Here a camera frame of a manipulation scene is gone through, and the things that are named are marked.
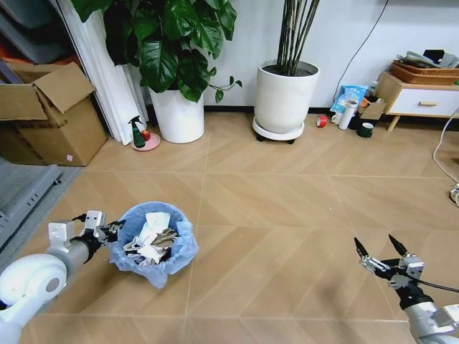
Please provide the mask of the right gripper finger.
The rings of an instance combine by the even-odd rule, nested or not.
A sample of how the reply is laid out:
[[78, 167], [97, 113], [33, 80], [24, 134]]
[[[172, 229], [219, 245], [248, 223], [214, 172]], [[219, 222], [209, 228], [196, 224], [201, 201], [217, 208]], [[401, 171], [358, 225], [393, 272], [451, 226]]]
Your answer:
[[356, 237], [354, 237], [354, 243], [356, 245], [356, 252], [359, 255], [359, 262], [365, 269], [379, 278], [392, 278], [392, 270], [389, 265], [371, 257], [364, 248], [364, 245]]
[[395, 239], [391, 234], [388, 235], [392, 246], [400, 255], [400, 258], [389, 259], [389, 266], [408, 266], [411, 263], [418, 263], [418, 257], [414, 253], [410, 253], [403, 243]]

